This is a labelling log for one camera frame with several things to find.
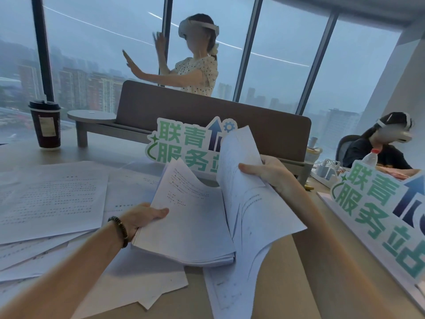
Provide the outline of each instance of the glass window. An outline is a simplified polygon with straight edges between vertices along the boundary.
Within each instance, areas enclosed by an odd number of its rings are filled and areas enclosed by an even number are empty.
[[[178,24],[194,14],[208,14],[220,27],[218,78],[212,96],[232,100],[253,6],[254,0],[173,0],[168,67],[173,69],[177,62],[193,56],[178,36]]]
[[[31,1],[0,0],[0,144],[35,136],[28,104],[42,94]]]
[[[328,17],[263,0],[240,102],[295,113]]]
[[[353,134],[399,36],[400,31],[337,21],[304,111],[310,135],[323,148],[321,160],[335,159],[339,140]]]
[[[124,49],[146,73],[157,74],[152,32],[164,0],[43,0],[55,99],[65,111],[114,112],[122,84],[136,79]]]

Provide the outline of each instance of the hand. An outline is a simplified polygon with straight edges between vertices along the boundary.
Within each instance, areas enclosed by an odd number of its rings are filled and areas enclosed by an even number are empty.
[[[156,52],[160,55],[165,54],[165,45],[167,44],[167,40],[164,37],[162,32],[152,33],[153,41],[155,42]]]
[[[144,227],[156,218],[164,218],[170,211],[168,208],[155,209],[148,202],[141,203],[126,211],[120,220],[127,230],[128,240],[131,241],[139,227]]]
[[[294,190],[304,188],[294,175],[273,156],[261,156],[263,165],[239,164],[239,170],[243,173],[259,176],[263,181],[272,185],[285,200],[290,199]]]
[[[122,54],[124,55],[125,59],[127,60],[127,66],[130,67],[131,72],[141,80],[143,79],[144,75],[146,75],[144,72],[141,71],[139,67],[133,62],[133,60],[130,58],[130,56],[125,52],[125,50],[122,50]]]

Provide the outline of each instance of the polka dot blouse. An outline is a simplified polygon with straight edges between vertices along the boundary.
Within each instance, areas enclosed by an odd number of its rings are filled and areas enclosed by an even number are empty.
[[[176,64],[176,68],[173,69],[173,72],[176,72],[178,75],[185,75],[190,73],[195,69],[200,69],[204,75],[204,84],[202,86],[188,86],[181,88],[181,91],[211,96],[214,86],[215,80],[218,76],[217,71],[217,61],[214,57],[204,57],[198,60],[194,60],[193,58],[186,58],[181,62]]]

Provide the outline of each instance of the sign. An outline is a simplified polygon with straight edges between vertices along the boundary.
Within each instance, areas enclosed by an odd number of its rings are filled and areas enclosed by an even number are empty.
[[[416,284],[425,271],[425,175],[404,181],[355,161],[331,188],[334,212],[394,277]]]
[[[236,121],[215,117],[205,128],[178,121],[158,118],[158,129],[148,135],[146,156],[167,163],[172,158],[182,158],[195,171],[216,174],[221,141],[238,128]]]

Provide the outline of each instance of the gear icon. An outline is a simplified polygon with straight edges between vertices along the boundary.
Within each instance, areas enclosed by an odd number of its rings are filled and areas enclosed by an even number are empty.
[[[233,131],[236,128],[235,124],[233,124],[232,122],[226,122],[223,127],[227,133],[229,133],[230,131]]]

